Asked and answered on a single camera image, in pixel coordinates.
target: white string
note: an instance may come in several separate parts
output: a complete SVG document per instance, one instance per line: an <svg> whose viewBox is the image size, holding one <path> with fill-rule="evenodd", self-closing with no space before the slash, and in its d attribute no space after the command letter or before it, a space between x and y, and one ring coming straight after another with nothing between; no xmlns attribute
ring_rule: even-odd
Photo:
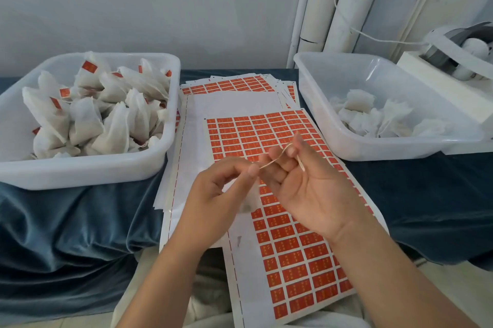
<svg viewBox="0 0 493 328"><path fill-rule="evenodd" d="M286 149L287 149L289 146L291 146L291 145L293 145L293 143L289 143L289 144L287 144L287 145L284 147L284 149L280 152L279 157L277 157L277 158L276 158L276 159L274 159L274 160L271 160L269 163L267 163L266 165L262 166L261 168L267 167L268 165L270 165L270 164L274 163L275 161L277 161L277 160L278 160L278 159L279 159L279 158L280 158L280 157L284 154L284 152L286 151ZM301 162L300 156L296 156L296 159L298 160L298 164L300 165L300 169L301 169L302 171L305 171L305 166L303 166L303 163Z"/></svg>
<svg viewBox="0 0 493 328"><path fill-rule="evenodd" d="M413 42L407 42L407 41L397 41L397 40L381 40L379 38L374 38L373 36L370 36L368 34L366 34L365 32L362 32L362 31L359 31L357 29L355 29L354 27L352 27L348 20L346 19L346 17L340 12L340 10L337 9L337 2L336 0L334 0L334 7L335 7L335 12L336 13L339 13L339 15L341 16L342 20L344 21L344 23L349 27L349 29L351 31L354 31L354 32L357 32L359 33L360 35L363 35L364 37L367 37L373 41L377 41L379 43L393 43L393 44L403 44L403 45L428 45L428 43L425 43L424 41L421 41L419 43L413 43Z"/></svg>

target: forearm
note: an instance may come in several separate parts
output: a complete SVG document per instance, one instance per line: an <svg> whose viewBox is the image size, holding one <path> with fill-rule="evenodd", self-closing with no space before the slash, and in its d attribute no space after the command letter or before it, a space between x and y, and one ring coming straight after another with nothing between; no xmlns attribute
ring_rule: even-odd
<svg viewBox="0 0 493 328"><path fill-rule="evenodd" d="M201 255L182 247L172 237L117 328L181 328Z"/></svg>
<svg viewBox="0 0 493 328"><path fill-rule="evenodd" d="M362 214L331 246L377 327L476 327L371 216Z"/></svg>

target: white plastic basin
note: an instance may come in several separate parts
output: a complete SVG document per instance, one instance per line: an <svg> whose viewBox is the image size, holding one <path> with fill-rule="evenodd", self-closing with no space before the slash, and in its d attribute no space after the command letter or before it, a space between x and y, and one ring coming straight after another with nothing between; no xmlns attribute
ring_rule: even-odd
<svg viewBox="0 0 493 328"><path fill-rule="evenodd" d="M373 55L301 52L294 56L299 67L299 88L327 143L338 157L350 161L427 157L453 143L478 142L480 127L444 97L392 62ZM452 124L450 134L439 137L367 138L343 125L328 99L345 98L350 89L376 96L381 109L387 99L405 101L414 110L406 117L413 128L425 118Z"/></svg>
<svg viewBox="0 0 493 328"><path fill-rule="evenodd" d="M107 156L21 160L33 151L32 130L38 127L22 101L22 87L38 88L41 70L72 86L83 63L84 53L63 54L41 63L0 95L0 181L25 189L53 189L128 182L146 179L162 167L166 151L175 137L176 108L181 64L178 57L164 53L100 53L112 69L134 70L141 58L172 71L169 88L169 121L163 136L152 149Z"/></svg>

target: tea bag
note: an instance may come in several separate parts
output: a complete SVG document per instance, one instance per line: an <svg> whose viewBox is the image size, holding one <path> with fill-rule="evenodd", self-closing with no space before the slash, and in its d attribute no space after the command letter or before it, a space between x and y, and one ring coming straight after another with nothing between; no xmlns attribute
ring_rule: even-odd
<svg viewBox="0 0 493 328"><path fill-rule="evenodd" d="M147 97L156 100L167 100L168 92L163 85L150 76L144 76L128 67L119 67L118 71L123 75L130 86L137 89L138 92L145 94Z"/></svg>
<svg viewBox="0 0 493 328"><path fill-rule="evenodd" d="M441 119L423 119L413 129L412 136L440 136L450 132L451 124Z"/></svg>
<svg viewBox="0 0 493 328"><path fill-rule="evenodd" d="M112 73L103 72L99 79L103 87L101 92L98 93L98 100L104 102L117 103L124 101L127 97L127 93L132 87L123 79L115 76Z"/></svg>
<svg viewBox="0 0 493 328"><path fill-rule="evenodd" d="M71 98L70 88L58 83L55 77L48 71L41 71L40 76L37 78L37 84L40 87L40 91L48 97L59 100Z"/></svg>
<svg viewBox="0 0 493 328"><path fill-rule="evenodd" d="M157 111L157 124L154 127L154 129L151 129L151 136L162 134L164 131L164 123L168 121L168 109L159 109Z"/></svg>
<svg viewBox="0 0 493 328"><path fill-rule="evenodd" d="M348 98L344 103L344 108L356 110L362 113L369 113L373 107L375 96L362 89L351 89L348 92Z"/></svg>
<svg viewBox="0 0 493 328"><path fill-rule="evenodd" d="M409 115L411 111L413 111L413 108L409 107L406 102L387 100L384 108L382 109L384 118L379 127L378 136L393 137L394 132L392 129L395 128L395 125L398 122L401 122L407 115Z"/></svg>
<svg viewBox="0 0 493 328"><path fill-rule="evenodd" d="M68 111L62 108L61 100L28 87L22 88L22 98L34 119L46 132L55 135L63 143L67 142L70 118Z"/></svg>
<svg viewBox="0 0 493 328"><path fill-rule="evenodd" d="M96 137L91 149L100 154L121 154L128 151L129 146L129 113L124 102L115 105L113 111L105 119L105 131Z"/></svg>
<svg viewBox="0 0 493 328"><path fill-rule="evenodd" d="M91 97L73 101L70 106L70 116L73 120L69 129L72 145L82 144L101 135L105 130L101 113Z"/></svg>
<svg viewBox="0 0 493 328"><path fill-rule="evenodd" d="M249 190L245 199L243 200L238 213L253 213L255 210L262 207L262 201L260 200L259 180L253 184L253 187Z"/></svg>
<svg viewBox="0 0 493 328"><path fill-rule="evenodd" d="M149 139L150 109L144 95L137 89L132 88L125 99L129 107L129 130L130 136L144 143Z"/></svg>
<svg viewBox="0 0 493 328"><path fill-rule="evenodd" d="M351 123L354 117L359 114L359 112L348 109L341 109L339 111L339 118L346 124Z"/></svg>
<svg viewBox="0 0 493 328"><path fill-rule="evenodd" d="M330 106L339 113L339 111L344 107L344 100L341 100L339 97L331 97L329 99Z"/></svg>
<svg viewBox="0 0 493 328"><path fill-rule="evenodd" d="M139 72L144 76L148 76L156 80L161 84L162 88L168 92L169 91L169 80L171 77L171 71L166 71L165 73L158 70L156 66L154 66L147 59L142 58L140 60Z"/></svg>
<svg viewBox="0 0 493 328"><path fill-rule="evenodd" d="M71 158L72 156L66 151L59 151L56 153L53 158Z"/></svg>
<svg viewBox="0 0 493 328"><path fill-rule="evenodd" d="M84 54L84 62L75 76L75 86L82 88L103 89L100 75L111 72L108 62L93 51Z"/></svg>
<svg viewBox="0 0 493 328"><path fill-rule="evenodd" d="M40 159L50 158L48 157L49 152L63 145L64 142L57 136L48 132L44 127L40 127L33 140L34 155Z"/></svg>

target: fingernail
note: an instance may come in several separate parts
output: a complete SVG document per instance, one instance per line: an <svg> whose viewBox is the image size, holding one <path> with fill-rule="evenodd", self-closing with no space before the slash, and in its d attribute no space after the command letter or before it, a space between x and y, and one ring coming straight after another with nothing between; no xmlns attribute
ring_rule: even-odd
<svg viewBox="0 0 493 328"><path fill-rule="evenodd" d="M297 132L295 135L294 135L294 138L296 139L296 141L298 141L300 144L305 144L305 140L303 139L303 137L301 137L301 135Z"/></svg>
<svg viewBox="0 0 493 328"><path fill-rule="evenodd" d="M248 170L246 171L251 177L255 178L258 176L258 172L260 171L260 167L256 163L250 164Z"/></svg>
<svg viewBox="0 0 493 328"><path fill-rule="evenodd" d="M286 154L288 157L295 157L296 156L296 148L294 146L289 146L286 150Z"/></svg>

